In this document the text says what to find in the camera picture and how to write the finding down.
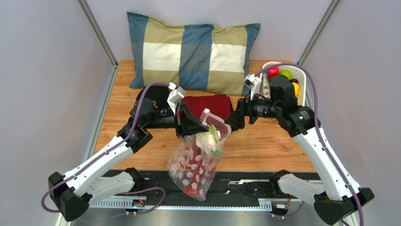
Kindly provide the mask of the toy cauliflower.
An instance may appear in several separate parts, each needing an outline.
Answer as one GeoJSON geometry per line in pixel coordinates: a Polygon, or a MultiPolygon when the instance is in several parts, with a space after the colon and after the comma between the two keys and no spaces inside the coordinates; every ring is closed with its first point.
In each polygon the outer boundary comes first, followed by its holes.
{"type": "Polygon", "coordinates": [[[220,132],[214,125],[209,126],[209,132],[203,132],[196,135],[196,145],[208,155],[221,156],[222,149],[218,145],[221,139],[220,132]]]}

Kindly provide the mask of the clear zip top bag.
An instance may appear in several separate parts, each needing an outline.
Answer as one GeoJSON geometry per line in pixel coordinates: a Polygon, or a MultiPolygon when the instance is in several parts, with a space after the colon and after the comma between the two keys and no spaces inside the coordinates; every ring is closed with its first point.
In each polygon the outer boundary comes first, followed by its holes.
{"type": "Polygon", "coordinates": [[[170,178],[185,195],[204,201],[232,129],[208,108],[202,112],[200,121],[209,131],[185,136],[167,168],[170,178]]]}

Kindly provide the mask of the red toy lobster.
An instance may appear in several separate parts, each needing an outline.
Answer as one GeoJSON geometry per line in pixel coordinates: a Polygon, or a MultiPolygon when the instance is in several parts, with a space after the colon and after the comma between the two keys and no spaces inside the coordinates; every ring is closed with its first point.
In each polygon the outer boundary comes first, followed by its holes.
{"type": "Polygon", "coordinates": [[[206,200],[206,194],[215,178],[219,159],[200,149],[185,151],[184,172],[181,184],[184,194],[198,200],[206,200]]]}

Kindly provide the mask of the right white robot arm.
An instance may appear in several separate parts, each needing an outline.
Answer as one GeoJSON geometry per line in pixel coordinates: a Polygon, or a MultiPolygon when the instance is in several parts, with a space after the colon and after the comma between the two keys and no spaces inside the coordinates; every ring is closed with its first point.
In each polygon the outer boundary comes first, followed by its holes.
{"type": "Polygon", "coordinates": [[[261,85],[258,77],[248,75],[244,84],[250,93],[238,100],[236,110],[225,123],[242,129],[246,124],[245,117],[249,117],[250,124],[258,118],[276,119],[302,147],[322,181],[319,186],[281,170],[269,178],[273,195],[288,194],[312,205],[321,220],[331,226],[360,211],[374,198],[370,188],[361,187],[348,174],[331,150],[315,112],[298,104],[295,87],[289,80],[273,81],[270,97],[261,97],[257,93],[261,85]]]}

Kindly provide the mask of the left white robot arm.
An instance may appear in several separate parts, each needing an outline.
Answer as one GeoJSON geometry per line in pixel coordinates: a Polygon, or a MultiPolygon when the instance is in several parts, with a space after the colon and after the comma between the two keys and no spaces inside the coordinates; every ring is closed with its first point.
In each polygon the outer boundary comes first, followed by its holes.
{"type": "Polygon", "coordinates": [[[153,138],[148,129],[174,128],[180,138],[209,131],[206,123],[195,118],[185,103],[178,100],[167,103],[169,109],[161,112],[149,98],[138,99],[128,122],[101,151],[64,174],[54,172],[48,177],[49,190],[41,201],[43,209],[52,212],[45,205],[49,196],[57,207],[54,212],[71,222],[100,200],[132,192],[142,181],[135,168],[109,179],[100,180],[100,177],[143,148],[153,138]]]}

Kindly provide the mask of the dark red folded cloth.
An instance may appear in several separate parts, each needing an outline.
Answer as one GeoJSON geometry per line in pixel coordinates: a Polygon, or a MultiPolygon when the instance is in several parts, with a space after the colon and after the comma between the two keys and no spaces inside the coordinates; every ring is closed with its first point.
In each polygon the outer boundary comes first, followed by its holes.
{"type": "Polygon", "coordinates": [[[202,112],[205,108],[223,120],[226,120],[232,113],[231,100],[226,95],[213,95],[213,96],[188,96],[182,99],[186,103],[189,111],[198,119],[200,119],[202,112]]]}

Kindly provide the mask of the grey toy fish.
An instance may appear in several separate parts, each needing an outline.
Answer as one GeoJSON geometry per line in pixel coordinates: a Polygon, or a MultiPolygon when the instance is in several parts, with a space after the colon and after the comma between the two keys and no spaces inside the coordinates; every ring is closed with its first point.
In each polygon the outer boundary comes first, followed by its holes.
{"type": "Polygon", "coordinates": [[[267,78],[266,74],[262,75],[262,85],[261,85],[261,94],[266,97],[266,98],[270,98],[270,83],[269,83],[269,79],[267,78]]]}

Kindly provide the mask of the black cap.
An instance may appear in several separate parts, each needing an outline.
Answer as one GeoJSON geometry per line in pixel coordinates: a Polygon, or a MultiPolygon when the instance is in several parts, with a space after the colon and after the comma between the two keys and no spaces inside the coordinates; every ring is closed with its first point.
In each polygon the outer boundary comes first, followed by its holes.
{"type": "Polygon", "coordinates": [[[169,109],[169,105],[167,102],[167,98],[170,94],[170,91],[165,86],[151,86],[142,101],[141,111],[151,108],[151,103],[153,108],[157,111],[163,109],[169,109]]]}

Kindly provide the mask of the green toy avocado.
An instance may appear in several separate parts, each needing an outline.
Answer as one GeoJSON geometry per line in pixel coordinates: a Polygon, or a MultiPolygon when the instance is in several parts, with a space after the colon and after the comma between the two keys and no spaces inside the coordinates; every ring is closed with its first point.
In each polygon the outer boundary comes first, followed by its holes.
{"type": "Polygon", "coordinates": [[[288,77],[283,74],[278,74],[270,78],[270,82],[277,81],[277,80],[288,80],[288,77]]]}

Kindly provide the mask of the red toy apple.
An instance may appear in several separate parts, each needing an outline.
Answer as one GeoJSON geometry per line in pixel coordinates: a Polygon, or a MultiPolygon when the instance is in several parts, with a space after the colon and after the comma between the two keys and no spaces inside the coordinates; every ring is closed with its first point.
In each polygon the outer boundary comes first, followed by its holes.
{"type": "Polygon", "coordinates": [[[274,76],[277,76],[280,74],[280,69],[277,66],[274,66],[272,68],[270,68],[270,70],[267,73],[267,78],[271,79],[274,76]]]}

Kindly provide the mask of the light green toy fruit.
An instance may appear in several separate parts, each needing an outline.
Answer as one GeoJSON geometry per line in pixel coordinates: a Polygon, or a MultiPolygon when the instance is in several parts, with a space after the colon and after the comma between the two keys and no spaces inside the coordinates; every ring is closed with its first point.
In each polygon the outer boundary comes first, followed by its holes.
{"type": "Polygon", "coordinates": [[[280,74],[285,75],[288,78],[288,80],[292,79],[292,73],[289,70],[282,70],[282,71],[280,71],[280,74]]]}

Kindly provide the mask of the blue beige checked pillow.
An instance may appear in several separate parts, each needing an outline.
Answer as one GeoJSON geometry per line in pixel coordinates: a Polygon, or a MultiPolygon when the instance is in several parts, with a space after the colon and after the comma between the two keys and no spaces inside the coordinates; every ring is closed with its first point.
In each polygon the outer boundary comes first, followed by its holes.
{"type": "Polygon", "coordinates": [[[172,82],[184,89],[243,96],[259,23],[226,28],[215,24],[167,25],[127,13],[136,76],[132,89],[172,82]]]}

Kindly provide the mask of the white plastic basket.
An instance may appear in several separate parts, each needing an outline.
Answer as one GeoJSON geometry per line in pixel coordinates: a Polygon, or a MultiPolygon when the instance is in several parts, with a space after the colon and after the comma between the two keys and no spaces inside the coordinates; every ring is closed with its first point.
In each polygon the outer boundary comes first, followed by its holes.
{"type": "MultiPolygon", "coordinates": [[[[298,81],[298,84],[300,86],[300,93],[297,96],[297,101],[298,105],[305,106],[305,88],[306,88],[306,74],[303,70],[291,66],[291,65],[280,65],[278,66],[280,71],[282,70],[289,70],[292,73],[292,79],[296,79],[298,81]]],[[[262,75],[266,74],[267,75],[268,71],[265,71],[259,75],[260,79],[262,79],[262,75]]]]}

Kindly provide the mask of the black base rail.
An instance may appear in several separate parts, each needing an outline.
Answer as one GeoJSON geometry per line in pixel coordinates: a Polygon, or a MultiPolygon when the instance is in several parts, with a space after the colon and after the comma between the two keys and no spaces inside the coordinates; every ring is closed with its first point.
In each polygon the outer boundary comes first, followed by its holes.
{"type": "Polygon", "coordinates": [[[296,199],[294,195],[274,195],[269,182],[272,172],[218,171],[211,182],[204,201],[185,195],[170,178],[166,170],[141,170],[144,186],[162,187],[165,192],[163,206],[186,207],[256,207],[259,198],[296,199]]]}

